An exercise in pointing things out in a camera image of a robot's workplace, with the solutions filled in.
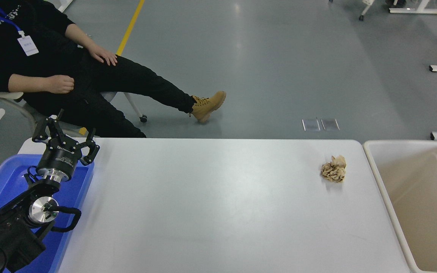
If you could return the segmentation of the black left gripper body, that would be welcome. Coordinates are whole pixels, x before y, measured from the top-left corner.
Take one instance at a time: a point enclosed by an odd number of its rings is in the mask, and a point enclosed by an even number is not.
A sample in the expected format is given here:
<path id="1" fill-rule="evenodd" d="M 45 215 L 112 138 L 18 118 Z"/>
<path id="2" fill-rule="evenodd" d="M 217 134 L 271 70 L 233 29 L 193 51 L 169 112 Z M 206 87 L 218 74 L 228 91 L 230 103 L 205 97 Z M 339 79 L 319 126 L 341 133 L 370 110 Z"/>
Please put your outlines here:
<path id="1" fill-rule="evenodd" d="M 51 138 L 36 167 L 38 175 L 43 176 L 45 171 L 55 169 L 64 173 L 66 178 L 71 178 L 78 160 L 82 157 L 82 152 L 77 149 L 77 146 L 77 141 L 67 136 L 63 141 L 59 138 Z"/>

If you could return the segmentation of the person's right hand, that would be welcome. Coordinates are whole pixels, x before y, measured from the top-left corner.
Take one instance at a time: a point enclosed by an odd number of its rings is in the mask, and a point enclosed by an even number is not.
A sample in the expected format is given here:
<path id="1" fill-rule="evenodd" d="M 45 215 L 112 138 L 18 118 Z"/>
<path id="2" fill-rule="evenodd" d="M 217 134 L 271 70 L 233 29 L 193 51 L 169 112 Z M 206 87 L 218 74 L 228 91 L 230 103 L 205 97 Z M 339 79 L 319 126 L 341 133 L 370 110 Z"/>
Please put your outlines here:
<path id="1" fill-rule="evenodd" d="M 52 94 L 68 94 L 74 90 L 75 81 L 67 75 L 54 75 L 44 78 L 43 90 Z"/>

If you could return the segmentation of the person's left hand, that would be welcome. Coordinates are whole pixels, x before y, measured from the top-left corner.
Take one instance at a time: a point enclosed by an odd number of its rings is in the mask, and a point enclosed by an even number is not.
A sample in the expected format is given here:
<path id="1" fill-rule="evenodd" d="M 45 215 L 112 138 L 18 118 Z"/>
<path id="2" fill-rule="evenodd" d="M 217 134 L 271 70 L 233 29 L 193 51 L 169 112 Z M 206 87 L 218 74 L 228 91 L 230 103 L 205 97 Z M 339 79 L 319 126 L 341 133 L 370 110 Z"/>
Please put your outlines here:
<path id="1" fill-rule="evenodd" d="M 116 66 L 118 64 L 116 54 L 106 50 L 97 44 L 87 45 L 85 47 L 90 55 L 97 61 L 108 66 Z"/>

